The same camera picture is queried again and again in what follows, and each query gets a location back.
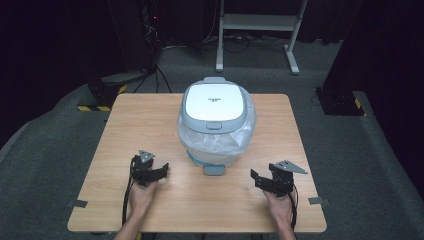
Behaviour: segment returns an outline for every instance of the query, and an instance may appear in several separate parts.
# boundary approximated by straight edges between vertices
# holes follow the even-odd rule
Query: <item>transparent plastic bag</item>
[[[178,136],[190,157],[198,165],[232,165],[249,146],[256,126],[256,111],[250,94],[242,87],[246,98],[247,118],[236,131],[225,134],[207,134],[193,131],[178,115]]]

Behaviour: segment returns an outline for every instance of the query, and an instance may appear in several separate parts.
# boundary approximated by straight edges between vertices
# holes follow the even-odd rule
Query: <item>cable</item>
[[[155,78],[156,78],[156,93],[159,92],[159,80],[158,80],[158,71],[156,71],[155,69]]]
[[[125,222],[127,221],[128,198],[130,196],[131,188],[132,188],[132,186],[135,182],[135,181],[131,182],[131,180],[132,180],[132,169],[133,169],[134,164],[135,164],[135,160],[133,158],[131,160],[131,163],[130,163],[130,174],[129,174],[129,177],[128,177],[127,189],[125,190],[124,203],[122,204],[122,225],[124,225]]]
[[[299,204],[299,192],[297,191],[296,185],[293,184],[293,187],[296,190],[296,203],[294,202],[293,196],[291,194],[289,194],[289,197],[292,203],[292,214],[293,214],[291,227],[294,230],[294,227],[296,226],[296,221],[297,221],[297,205]]]
[[[203,39],[203,43],[205,43],[205,41],[209,38],[209,36],[212,34],[213,27],[215,27],[216,6],[217,6],[217,5],[218,5],[218,0],[215,0],[215,11],[214,11],[214,13],[213,13],[212,27],[211,27],[211,30],[209,31],[208,36],[207,36],[205,39]]]
[[[171,49],[171,48],[179,48],[179,47],[187,47],[187,46],[185,45],[166,46],[166,47],[163,47],[162,50]]]
[[[238,13],[238,10],[239,10],[239,7],[240,7],[240,3],[241,3],[241,0],[239,0],[239,2],[237,3],[236,10],[234,11],[235,14]]]
[[[314,107],[316,107],[316,106],[320,106],[320,105],[321,105],[321,103],[319,102],[319,99],[318,99],[318,103],[315,103],[315,101],[314,101],[314,100],[316,100],[316,99],[318,99],[318,95],[317,95],[317,94],[315,94],[315,95],[313,95],[313,96],[311,97],[311,104],[312,104],[312,106],[314,106]]]
[[[141,85],[144,83],[144,81],[146,80],[147,77],[143,78],[143,80],[141,81],[141,83],[137,86],[137,88],[133,91],[133,93],[136,93],[137,90],[141,87]]]
[[[210,39],[205,39],[205,40],[203,41],[203,44],[210,43],[210,42],[212,42],[212,41],[214,41],[214,40],[217,40],[217,39],[218,39],[218,37],[217,37],[217,36],[213,36],[213,37],[211,37]]]
[[[147,47],[149,49],[149,56],[153,56],[155,48],[156,48],[157,39],[158,39],[158,32],[152,26],[149,26],[145,23],[141,23],[141,24],[144,26],[144,28],[146,28],[144,39],[146,40]]]
[[[163,77],[163,80],[165,81],[165,83],[166,83],[166,86],[168,87],[168,90],[169,90],[169,92],[170,93],[172,93],[172,90],[171,90],[171,88],[169,87],[169,83],[168,83],[168,80],[166,79],[166,77],[165,77],[165,75],[163,74],[163,72],[160,70],[160,68],[159,68],[159,66],[156,64],[156,69],[157,70],[159,70],[159,72],[160,72],[160,74],[162,75],[162,77]]]
[[[250,41],[249,39],[244,35],[244,34],[240,34],[240,36],[234,36],[235,34],[231,35],[230,37],[227,38],[227,40],[232,40],[232,42],[235,43],[246,43],[246,46],[244,48],[242,48],[241,50],[238,51],[234,51],[234,50],[230,50],[228,47],[223,46],[223,48],[230,53],[241,53],[246,51],[249,46],[250,46]]]
[[[262,41],[262,40],[271,40],[271,43],[266,43],[266,44],[253,43],[253,41]],[[288,41],[288,39],[283,39],[283,38],[274,38],[274,39],[254,38],[254,39],[250,40],[250,46],[272,47],[272,46],[284,45],[287,41]]]

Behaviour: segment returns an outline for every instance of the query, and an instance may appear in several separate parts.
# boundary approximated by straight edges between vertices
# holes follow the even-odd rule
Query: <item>yellow and black tape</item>
[[[119,91],[118,91],[118,95],[125,92],[125,90],[127,90],[127,85],[122,86]]]
[[[367,114],[365,113],[364,109],[362,108],[361,103],[359,102],[359,100],[357,98],[355,98],[355,105],[358,108],[359,111],[363,112],[363,115],[366,116]]]
[[[81,112],[92,112],[92,111],[110,112],[111,108],[108,106],[78,105],[78,110],[80,110]]]

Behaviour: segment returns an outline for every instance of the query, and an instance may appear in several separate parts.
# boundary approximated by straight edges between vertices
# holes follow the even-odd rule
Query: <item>black cable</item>
[[[203,44],[203,51],[216,51],[216,46],[218,44],[217,43],[208,43],[208,44]]]
[[[264,39],[262,38],[254,38],[250,40],[250,46],[254,46],[254,47],[273,47],[273,46],[278,46],[278,45],[284,45],[288,39],[283,39],[283,38],[275,38],[275,39],[266,39],[266,40],[271,40],[271,43],[264,43],[264,44],[260,44],[260,43],[253,43],[254,41],[262,41]]]
[[[155,78],[156,78],[156,93],[158,93],[159,92],[159,80],[158,80],[158,71],[156,71],[158,68],[157,68],[157,66],[158,65],[156,65],[156,69],[155,69]]]
[[[240,34],[239,36],[234,36],[234,35],[231,35],[230,37],[227,37],[227,39],[226,39],[227,41],[228,40],[231,40],[231,42],[234,42],[234,43],[242,43],[242,44],[246,44],[246,46],[244,47],[244,48],[242,48],[241,50],[238,50],[238,51],[234,51],[234,50],[230,50],[228,47],[225,47],[225,46],[223,46],[223,48],[227,51],[227,52],[230,52],[230,53],[241,53],[241,52],[244,52],[244,51],[246,51],[248,48],[249,48],[249,46],[250,46],[250,41],[249,41],[249,39],[244,35],[244,34]]]
[[[122,204],[122,225],[124,225],[124,223],[127,221],[127,207],[128,207],[128,197],[130,196],[130,191],[132,188],[132,185],[134,184],[135,181],[132,181],[132,169],[135,163],[135,159],[133,158],[131,160],[130,163],[130,174],[128,177],[128,184],[127,184],[127,189],[125,190],[125,195],[124,195],[124,203]]]
[[[312,106],[314,106],[314,107],[316,107],[316,106],[320,106],[320,105],[321,105],[321,103],[319,102],[319,99],[318,99],[318,103],[315,103],[315,101],[314,101],[314,100],[316,100],[316,99],[318,99],[318,95],[317,95],[317,94],[315,94],[315,95],[313,95],[313,96],[311,97],[311,103],[312,103]]]
[[[217,6],[218,6],[218,0],[215,0],[215,12],[213,13],[213,21],[212,21],[212,27],[211,27],[211,30],[209,31],[209,34],[208,34],[208,36],[205,38],[205,39],[203,39],[203,42],[205,42],[205,41],[207,41],[208,40],[208,38],[211,36],[211,34],[212,34],[212,30],[213,30],[213,27],[215,26],[215,19],[216,19],[216,9],[217,9]]]
[[[292,218],[291,227],[292,227],[293,232],[294,232],[294,227],[296,226],[296,220],[297,220],[297,206],[299,204],[299,192],[297,191],[296,185],[293,184],[293,187],[296,190],[296,203],[294,203],[294,200],[293,200],[293,197],[292,197],[291,194],[289,194],[289,197],[290,197],[290,201],[292,202],[293,218]]]
[[[166,83],[166,86],[168,87],[168,90],[169,90],[169,92],[170,93],[172,93],[172,90],[171,90],[171,88],[169,87],[169,83],[168,83],[168,80],[166,79],[166,77],[165,77],[165,75],[163,74],[163,72],[160,70],[160,68],[159,68],[159,66],[156,64],[156,69],[157,70],[159,70],[159,72],[160,72],[160,74],[162,75],[162,77],[163,77],[163,80],[165,81],[165,83]]]
[[[143,80],[141,81],[141,83],[138,85],[138,87],[133,91],[133,93],[136,93],[137,90],[141,87],[141,85],[144,83],[144,81],[146,80],[146,78],[143,78]]]

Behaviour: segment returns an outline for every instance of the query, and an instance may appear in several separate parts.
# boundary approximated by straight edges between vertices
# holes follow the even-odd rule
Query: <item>white lid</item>
[[[243,96],[235,84],[193,85],[187,94],[185,110],[196,120],[234,120],[243,114]]]

